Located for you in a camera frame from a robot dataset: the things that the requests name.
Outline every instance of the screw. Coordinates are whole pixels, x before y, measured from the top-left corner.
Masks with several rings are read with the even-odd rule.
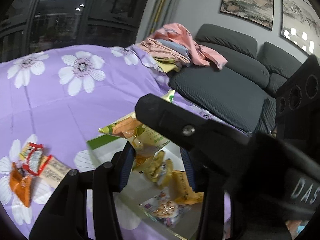
[[[69,171],[69,175],[70,175],[70,176],[74,176],[74,175],[76,175],[77,173],[78,173],[78,171],[77,171],[76,169],[72,169],[72,170]]]
[[[105,167],[106,169],[109,169],[112,167],[112,162],[106,162],[103,164],[103,167]]]
[[[185,127],[183,128],[182,134],[183,134],[184,136],[189,137],[189,136],[193,135],[193,134],[195,133],[195,131],[196,131],[196,129],[195,129],[193,126],[187,125],[187,126],[185,126]]]

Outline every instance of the blue fabric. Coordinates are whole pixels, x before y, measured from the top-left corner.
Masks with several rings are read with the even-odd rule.
[[[163,39],[156,39],[156,41],[159,41],[162,45],[168,47],[169,49],[175,50],[176,52],[180,53],[181,55],[183,55],[184,57],[186,57],[187,59],[190,60],[189,55],[188,55],[189,50],[186,47],[184,47],[176,42],[173,42],[173,41],[166,41]]]

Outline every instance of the speaker hole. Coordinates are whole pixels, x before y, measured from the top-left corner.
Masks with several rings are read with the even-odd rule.
[[[291,89],[289,94],[289,106],[291,110],[296,109],[301,103],[301,89],[295,86]]]
[[[310,75],[306,82],[306,93],[307,96],[312,99],[318,92],[318,79],[315,75]]]
[[[285,108],[285,100],[284,100],[284,98],[281,98],[280,99],[279,112],[282,113],[284,108]]]

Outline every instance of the red snack wrapper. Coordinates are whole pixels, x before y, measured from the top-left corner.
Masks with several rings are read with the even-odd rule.
[[[39,176],[39,167],[43,155],[43,145],[28,143],[21,153],[23,156],[22,167],[31,175]]]

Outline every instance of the gray wall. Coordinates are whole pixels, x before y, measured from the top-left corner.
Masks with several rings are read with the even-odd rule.
[[[193,36],[204,23],[211,23],[254,37],[258,49],[265,41],[275,44],[304,62],[307,55],[280,37],[282,24],[282,0],[274,0],[273,28],[269,31],[255,23],[220,13],[222,0],[180,0],[173,22],[184,25]]]

